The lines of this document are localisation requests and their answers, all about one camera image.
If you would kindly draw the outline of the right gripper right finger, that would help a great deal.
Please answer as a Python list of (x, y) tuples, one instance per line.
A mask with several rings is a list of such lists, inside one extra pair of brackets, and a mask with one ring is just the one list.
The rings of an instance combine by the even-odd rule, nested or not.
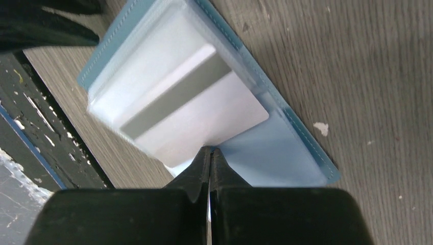
[(215, 149), (210, 160), (213, 244), (372, 244), (355, 199), (338, 188), (253, 187)]

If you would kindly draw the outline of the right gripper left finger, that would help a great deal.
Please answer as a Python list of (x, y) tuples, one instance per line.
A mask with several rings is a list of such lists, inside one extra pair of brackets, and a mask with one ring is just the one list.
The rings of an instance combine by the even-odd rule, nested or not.
[(211, 148), (160, 189), (54, 193), (26, 244), (207, 244)]

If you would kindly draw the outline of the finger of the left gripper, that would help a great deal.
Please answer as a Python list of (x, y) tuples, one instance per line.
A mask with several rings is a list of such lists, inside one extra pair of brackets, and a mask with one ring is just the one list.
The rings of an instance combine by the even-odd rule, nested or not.
[(91, 29), (46, 8), (78, 15), (103, 12), (103, 1), (1, 1), (1, 52), (44, 46), (96, 46)]

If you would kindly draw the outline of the black and white card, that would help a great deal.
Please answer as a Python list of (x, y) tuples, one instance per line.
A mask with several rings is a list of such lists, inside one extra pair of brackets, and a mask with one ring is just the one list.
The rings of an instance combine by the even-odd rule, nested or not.
[(211, 44), (164, 77), (120, 130), (168, 167), (193, 158), (269, 118), (251, 90)]

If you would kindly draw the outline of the blue leather card holder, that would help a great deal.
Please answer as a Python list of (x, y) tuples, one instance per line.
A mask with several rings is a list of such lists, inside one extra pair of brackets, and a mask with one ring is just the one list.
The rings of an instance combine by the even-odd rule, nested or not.
[(127, 1), (78, 83), (91, 115), (173, 176), (203, 146), (252, 186), (341, 176), (209, 1)]

